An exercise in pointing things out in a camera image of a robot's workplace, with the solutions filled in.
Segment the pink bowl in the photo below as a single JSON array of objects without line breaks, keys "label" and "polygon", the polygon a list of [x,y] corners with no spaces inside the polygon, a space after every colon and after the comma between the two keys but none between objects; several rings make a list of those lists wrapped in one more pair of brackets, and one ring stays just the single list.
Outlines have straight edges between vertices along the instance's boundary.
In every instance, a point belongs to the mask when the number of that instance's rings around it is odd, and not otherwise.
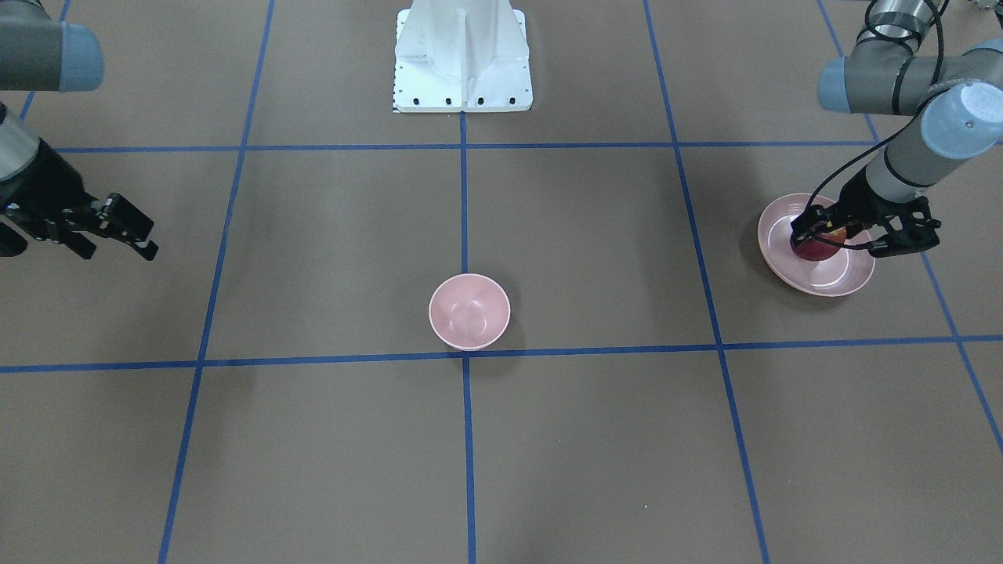
[{"label": "pink bowl", "polygon": [[496,341],[511,316],[505,290],[479,274],[453,276],[439,285],[428,303],[432,330],[459,350],[479,350]]}]

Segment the floor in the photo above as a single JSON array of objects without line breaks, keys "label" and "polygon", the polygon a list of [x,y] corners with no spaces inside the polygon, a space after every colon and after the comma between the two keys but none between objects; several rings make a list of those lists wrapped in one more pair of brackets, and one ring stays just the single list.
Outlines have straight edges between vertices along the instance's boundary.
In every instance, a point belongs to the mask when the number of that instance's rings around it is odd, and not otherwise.
[{"label": "floor", "polygon": [[1003,562],[1003,150],[852,296],[756,248],[903,123],[815,101],[863,2],[519,1],[534,108],[470,115],[391,112],[404,0],[58,3],[104,84],[2,99],[161,250],[0,263],[0,561]]}]

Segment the black cable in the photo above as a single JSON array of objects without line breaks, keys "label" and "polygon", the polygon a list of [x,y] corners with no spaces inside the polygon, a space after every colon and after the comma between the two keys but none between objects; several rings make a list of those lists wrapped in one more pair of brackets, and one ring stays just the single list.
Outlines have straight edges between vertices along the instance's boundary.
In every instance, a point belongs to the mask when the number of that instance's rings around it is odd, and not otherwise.
[{"label": "black cable", "polygon": [[[940,81],[941,68],[944,65],[944,23],[943,23],[943,21],[941,21],[941,16],[944,15],[944,11],[947,10],[947,6],[951,2],[951,0],[944,0],[944,4],[941,6],[941,8],[939,10],[937,9],[937,4],[934,4],[933,0],[923,0],[923,2],[927,5],[928,8],[930,8],[931,13],[933,13],[933,23],[934,23],[934,27],[937,30],[937,64],[934,66],[934,76],[933,76],[933,79],[930,81],[930,85],[932,86],[932,85],[934,85],[934,84],[936,84],[937,82]],[[871,33],[874,33],[876,37],[879,37],[879,38],[882,38],[882,39],[884,39],[886,41],[891,41],[892,43],[897,43],[897,44],[900,44],[900,45],[904,44],[909,39],[911,39],[914,36],[918,35],[916,32],[913,32],[908,37],[900,39],[900,38],[897,38],[897,37],[891,37],[889,35],[885,35],[884,33],[878,31],[877,27],[871,24],[871,12],[872,12],[872,10],[874,10],[875,4],[877,4],[877,3],[878,3],[878,0],[871,0],[871,3],[868,4],[868,9],[864,12],[864,25],[865,25],[865,27],[867,27],[868,31],[870,31]],[[1003,26],[1003,15],[999,15],[999,17],[1000,17],[1000,25]],[[912,125],[913,121],[916,121],[916,119],[920,116],[920,114],[923,113],[923,110],[926,108],[927,104],[930,103],[931,100],[933,100],[933,98],[934,98],[934,96],[930,96],[923,103],[921,103],[920,106],[916,109],[916,113],[913,115],[913,118],[910,119],[909,123],[906,123],[906,125],[903,128],[901,128],[898,131],[896,131],[895,133],[893,133],[887,139],[879,143],[878,145],[872,147],[871,149],[868,149],[864,153],[862,153],[862,154],[858,155],[857,157],[853,158],[846,165],[844,165],[844,166],[840,167],[839,169],[837,169],[837,171],[834,173],[832,173],[831,175],[829,175],[828,178],[826,178],[825,180],[821,181],[821,184],[818,185],[818,188],[814,189],[814,192],[811,193],[811,197],[808,198],[808,203],[804,206],[804,209],[807,210],[808,208],[811,207],[811,204],[814,202],[815,197],[818,196],[818,193],[821,192],[822,189],[825,188],[828,185],[828,183],[832,182],[832,180],[835,179],[835,177],[842,175],[844,172],[846,172],[847,169],[853,167],[854,165],[856,165],[857,163],[859,163],[865,157],[871,155],[872,153],[874,153],[874,152],[878,151],[879,149],[885,147],[886,145],[892,143],[892,139],[894,139],[895,137],[899,136],[900,133],[902,133],[903,131],[905,131],[906,127],[909,127],[910,125]],[[829,241],[828,239],[822,239],[820,236],[818,236],[815,233],[809,233],[808,236],[811,239],[814,239],[815,241],[820,241],[821,243],[824,243],[826,245],[829,245],[829,246],[832,246],[832,247],[840,247],[840,248],[843,248],[843,249],[850,249],[852,251],[862,251],[862,250],[866,250],[868,248],[868,245],[866,243],[865,244],[861,244],[861,245],[844,245],[842,243],[837,243],[835,241]]]},{"label": "black cable", "polygon": [[[937,64],[934,66],[934,76],[930,80],[930,85],[932,86],[940,81],[941,68],[944,66],[944,23],[942,21],[942,16],[947,10],[948,4],[951,3],[951,0],[944,0],[944,4],[940,7],[940,9],[937,8],[937,4],[935,4],[933,0],[923,0],[923,3],[926,4],[927,8],[930,9],[930,13],[933,14],[932,23],[937,31]],[[907,41],[916,39],[919,43],[923,41],[923,36],[916,31],[911,31],[906,37],[892,37],[891,35],[886,35],[881,31],[878,31],[878,26],[871,23],[871,14],[877,4],[878,0],[871,0],[871,2],[868,3],[867,9],[864,11],[864,27],[873,33],[875,37],[878,37],[883,41],[895,43],[896,45],[902,45],[912,52],[913,49],[908,45]]]}]

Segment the red apple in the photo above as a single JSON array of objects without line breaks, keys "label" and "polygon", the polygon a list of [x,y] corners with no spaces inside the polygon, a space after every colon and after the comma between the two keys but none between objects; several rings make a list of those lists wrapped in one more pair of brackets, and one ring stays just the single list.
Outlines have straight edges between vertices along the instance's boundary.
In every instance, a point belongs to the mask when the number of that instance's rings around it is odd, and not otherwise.
[{"label": "red apple", "polygon": [[[831,233],[819,233],[818,237],[825,239],[827,241],[832,241],[833,243],[843,244],[847,241],[847,228],[841,227],[840,229]],[[806,239],[800,245],[794,245],[794,238],[790,238],[790,249],[794,252],[794,255],[806,261],[823,261],[832,255],[840,252],[839,247],[833,247],[832,245],[826,245],[821,241],[815,241],[812,238]]]}]

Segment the blue tape line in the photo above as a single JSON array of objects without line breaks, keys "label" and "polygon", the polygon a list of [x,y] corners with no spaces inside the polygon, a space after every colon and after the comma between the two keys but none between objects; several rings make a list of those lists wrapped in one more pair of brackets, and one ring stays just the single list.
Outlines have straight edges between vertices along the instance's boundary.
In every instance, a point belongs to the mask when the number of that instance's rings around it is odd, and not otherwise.
[{"label": "blue tape line", "polygon": [[467,230],[468,215],[466,206],[466,113],[459,112],[459,263],[460,272],[467,273],[469,269],[469,233]]},{"label": "blue tape line", "polygon": [[623,143],[479,143],[469,144],[471,150],[509,149],[658,149],[672,147],[667,142],[623,142]]},{"label": "blue tape line", "polygon": [[230,189],[230,201],[227,204],[227,215],[223,223],[223,235],[220,238],[220,250],[216,259],[216,271],[213,275],[213,286],[209,295],[209,304],[206,307],[206,321],[203,326],[202,342],[199,345],[199,358],[192,378],[192,392],[189,396],[188,412],[185,416],[185,428],[182,432],[182,444],[178,452],[178,466],[175,470],[175,482],[171,489],[171,501],[168,505],[168,517],[163,524],[163,537],[160,541],[158,564],[165,564],[168,561],[168,551],[171,547],[171,534],[174,530],[175,515],[178,510],[178,499],[181,495],[182,480],[185,476],[185,462],[188,458],[188,448],[192,436],[192,424],[195,419],[195,409],[199,401],[199,388],[202,384],[202,372],[206,362],[206,353],[209,348],[209,336],[213,328],[213,316],[216,313],[216,300],[220,291],[220,279],[223,275],[223,264],[227,257],[227,245],[230,235],[230,224],[233,220],[234,205],[237,201],[237,192],[241,184],[241,175],[244,170],[244,159],[247,155],[246,148],[248,138],[251,135],[251,122],[254,117],[255,102],[258,97],[258,88],[261,83],[262,69],[265,66],[265,55],[268,50],[268,36],[272,28],[272,16],[275,13],[275,0],[269,0],[268,13],[265,15],[265,29],[262,31],[261,45],[258,49],[258,63],[255,67],[254,82],[251,85],[251,95],[248,100],[248,109],[244,119],[244,134],[241,137],[241,151],[237,157],[237,167],[234,171],[234,182]]},{"label": "blue tape line", "polygon": [[752,466],[749,464],[748,451],[745,448],[745,437],[742,434],[741,417],[738,415],[738,402],[735,400],[735,390],[731,385],[731,371],[728,369],[728,359],[724,349],[718,349],[717,359],[724,375],[724,391],[728,396],[728,410],[731,412],[731,427],[735,432],[735,443],[738,444],[738,458],[742,463],[742,475],[745,477],[745,489],[748,492],[749,508],[755,524],[756,539],[759,541],[759,554],[764,564],[769,564],[769,549],[766,545],[766,532],[759,516],[759,500],[755,493],[755,482],[752,480]]},{"label": "blue tape line", "polygon": [[237,153],[240,146],[199,146],[199,147],[62,147],[55,151],[61,154],[91,153]]},{"label": "blue tape line", "polygon": [[968,335],[961,337],[964,342],[999,342],[1003,341],[1003,335]]},{"label": "blue tape line", "polygon": [[679,169],[679,181],[682,186],[683,199],[686,202],[686,215],[689,218],[690,230],[693,235],[693,247],[696,251],[697,264],[700,267],[700,279],[703,282],[704,295],[707,300],[707,311],[710,315],[711,328],[714,331],[714,343],[717,348],[718,361],[721,367],[721,375],[724,378],[724,388],[728,396],[728,407],[731,410],[731,425],[735,432],[735,442],[738,446],[738,454],[741,459],[742,473],[745,476],[745,488],[749,498],[749,509],[752,512],[752,520],[755,525],[756,538],[759,541],[759,553],[763,564],[769,564],[769,549],[766,544],[766,535],[762,526],[762,519],[759,516],[759,503],[755,494],[755,483],[752,480],[752,470],[749,466],[748,456],[745,450],[745,440],[742,436],[741,419],[738,415],[738,406],[735,402],[734,389],[731,386],[731,376],[728,370],[727,358],[722,346],[721,331],[717,323],[717,312],[714,307],[714,297],[710,289],[710,279],[707,276],[707,267],[704,263],[703,251],[700,246],[700,234],[697,229],[696,216],[693,213],[693,203],[690,199],[689,183],[686,179],[686,170],[683,165],[683,156],[679,148],[679,137],[676,133],[676,123],[672,115],[672,103],[669,98],[669,89],[665,80],[665,72],[662,67],[662,57],[658,48],[658,39],[655,35],[654,20],[651,15],[651,5],[648,0],[644,0],[645,17],[648,21],[648,35],[651,39],[651,49],[655,56],[655,68],[658,71],[658,81],[662,88],[662,98],[665,103],[665,115],[669,121],[669,132],[674,144],[673,152],[676,157],[676,167]]},{"label": "blue tape line", "polygon": [[442,360],[460,358],[460,352],[414,352],[402,354],[345,354],[340,356],[292,356],[271,358],[222,358],[206,360],[211,368],[223,366],[285,366],[290,364],[347,364],[354,362],[399,362],[402,360]]},{"label": "blue tape line", "polygon": [[763,350],[779,348],[821,348],[849,346],[889,346],[954,342],[954,337],[891,337],[877,339],[831,339],[818,341],[774,341],[724,343],[725,350]]},{"label": "blue tape line", "polygon": [[59,21],[66,21],[66,14],[69,13],[69,5],[72,2],[73,0],[66,0],[65,2],[63,2],[63,9],[61,12],[59,12]]},{"label": "blue tape line", "polygon": [[870,140],[679,142],[679,147],[871,147]]},{"label": "blue tape line", "polygon": [[459,149],[457,144],[413,144],[413,145],[250,145],[247,151],[430,151]]},{"label": "blue tape line", "polygon": [[476,506],[473,488],[473,406],[470,399],[470,358],[463,356],[463,436],[466,453],[466,561],[477,564]]},{"label": "blue tape line", "polygon": [[873,138],[875,143],[881,143],[881,136],[878,135],[878,129],[875,128],[875,122],[874,119],[871,118],[871,114],[865,113],[864,120],[868,122],[868,128],[871,129],[871,138]]},{"label": "blue tape line", "polygon": [[163,538],[160,540],[160,551],[156,559],[158,564],[166,564],[168,561],[168,550],[171,548],[171,533],[175,528],[178,498],[182,492],[182,478],[185,476],[185,461],[188,459],[188,447],[192,439],[192,421],[195,420],[195,406],[199,400],[200,386],[202,386],[202,366],[196,366],[195,376],[192,378],[192,390],[189,392],[188,410],[185,413],[185,427],[182,430],[182,443],[178,449],[175,481],[171,486],[171,499],[168,502],[168,517],[163,523]]},{"label": "blue tape line", "polygon": [[[290,356],[263,358],[218,358],[207,359],[202,365],[207,368],[225,366],[283,366],[290,364],[341,364],[354,362],[400,362],[406,360],[444,360],[450,358],[496,358],[517,356],[576,356],[602,354],[667,354],[679,352],[709,352],[721,348],[723,350],[763,350],[792,348],[822,348],[822,347],[853,347],[853,346],[894,346],[933,343],[953,343],[958,339],[952,336],[939,337],[890,337],[874,339],[831,339],[817,341],[765,341],[722,343],[720,347],[714,343],[680,344],[654,346],[606,346],[579,348],[535,348],[477,350],[473,352],[443,351],[443,352],[405,352],[396,354],[344,354],[327,356]],[[964,342],[1001,342],[1003,335],[968,335],[962,336]],[[162,369],[162,368],[194,368],[197,360],[168,360],[150,362],[98,362],[91,364],[33,364],[0,366],[0,374],[44,373],[44,372],[83,372],[96,370],[132,370],[132,369]]]},{"label": "blue tape line", "polygon": [[[871,147],[873,140],[745,140],[745,142],[678,142],[678,143],[522,143],[522,144],[467,144],[468,151],[520,150],[520,149],[668,149],[721,148],[721,147]],[[247,152],[300,152],[300,151],[456,151],[459,144],[415,145],[239,145],[220,146],[165,146],[165,147],[60,147],[58,153],[238,153]]]},{"label": "blue tape line", "polygon": [[828,35],[832,38],[832,44],[835,45],[835,52],[842,57],[846,56],[843,54],[843,46],[840,45],[840,38],[835,35],[835,28],[832,27],[832,20],[828,17],[828,10],[825,9],[825,5],[822,4],[821,0],[815,0],[818,4],[818,11],[821,12],[821,17],[825,20],[825,27],[828,28]]},{"label": "blue tape line", "polygon": [[21,106],[21,121],[28,118],[28,110],[31,109],[31,102],[35,100],[35,91],[28,92],[28,97],[24,98],[24,105]]},{"label": "blue tape line", "polygon": [[164,368],[194,368],[195,360],[165,360],[150,362],[95,362],[90,364],[34,364],[25,366],[0,366],[0,374],[41,372],[90,372],[100,370],[146,370]]},{"label": "blue tape line", "polygon": [[717,350],[713,344],[680,344],[665,346],[605,346],[583,348],[531,348],[513,350],[477,350],[468,353],[471,358],[495,358],[513,356],[577,356],[592,354],[646,354],[665,352],[697,352]]},{"label": "blue tape line", "polygon": [[944,292],[941,291],[940,282],[937,280],[937,274],[934,272],[930,258],[925,252],[920,253],[920,256],[923,258],[923,266],[927,269],[927,275],[930,276],[930,282],[934,285],[934,292],[937,293],[937,300],[940,301],[941,309],[944,311],[944,318],[947,319],[947,324],[951,327],[951,334],[954,335],[954,340],[958,346],[958,353],[961,354],[961,360],[965,364],[965,369],[968,370],[968,379],[971,380],[972,387],[975,388],[975,395],[979,398],[979,404],[982,405],[982,412],[985,413],[989,429],[992,431],[993,438],[996,439],[996,447],[999,449],[1000,454],[1003,455],[1003,436],[1000,435],[1000,428],[996,422],[996,417],[993,415],[992,407],[986,399],[986,394],[982,390],[982,383],[979,382],[979,376],[975,373],[972,361],[968,357],[968,350],[965,349],[965,340],[958,333],[958,327],[954,323],[954,316],[951,315],[947,299],[944,297]]},{"label": "blue tape line", "polygon": [[958,326],[954,324],[954,316],[951,315],[951,309],[947,306],[947,299],[944,298],[944,292],[941,291],[937,274],[934,273],[934,265],[930,263],[930,257],[927,256],[926,252],[920,253],[920,258],[923,259],[923,266],[927,269],[927,276],[930,277],[930,283],[934,286],[934,293],[937,294],[937,301],[940,302],[941,311],[944,312],[944,319],[947,320],[947,326],[951,330],[951,335],[955,339],[960,339]]}]

